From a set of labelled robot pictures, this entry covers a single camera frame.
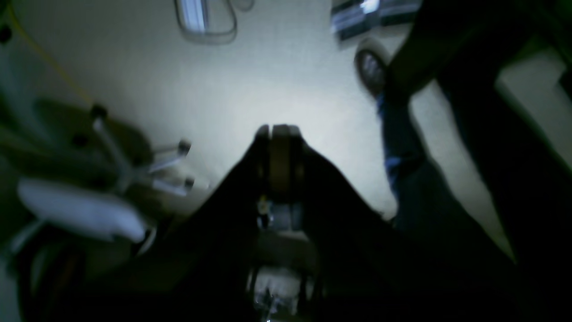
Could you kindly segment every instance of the chair caster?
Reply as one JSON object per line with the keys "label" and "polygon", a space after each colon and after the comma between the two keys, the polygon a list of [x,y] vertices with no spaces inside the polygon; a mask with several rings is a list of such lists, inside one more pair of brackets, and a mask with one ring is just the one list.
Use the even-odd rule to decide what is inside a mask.
{"label": "chair caster", "polygon": [[101,106],[101,105],[94,105],[92,107],[92,110],[89,112],[89,115],[92,117],[92,119],[106,119],[108,112],[107,109],[105,109],[105,107]]}
{"label": "chair caster", "polygon": [[179,142],[178,147],[177,147],[177,152],[179,155],[187,155],[187,154],[189,154],[190,147],[191,147],[190,142],[185,141],[185,140],[181,140]]}

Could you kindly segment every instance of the leg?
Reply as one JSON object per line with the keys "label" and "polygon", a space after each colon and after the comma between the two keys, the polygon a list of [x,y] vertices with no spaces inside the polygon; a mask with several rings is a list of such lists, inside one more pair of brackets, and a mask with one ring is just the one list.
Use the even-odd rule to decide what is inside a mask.
{"label": "leg", "polygon": [[559,294],[570,286],[571,267],[562,254],[570,245],[572,176],[531,122],[494,90],[502,64],[530,31],[516,19],[495,29],[463,49],[438,81],[492,195],[518,265],[551,309],[559,311],[566,308]]}
{"label": "leg", "polygon": [[452,196],[429,160],[404,102],[379,102],[385,165],[399,209],[396,229],[455,264],[494,276],[514,269]]}

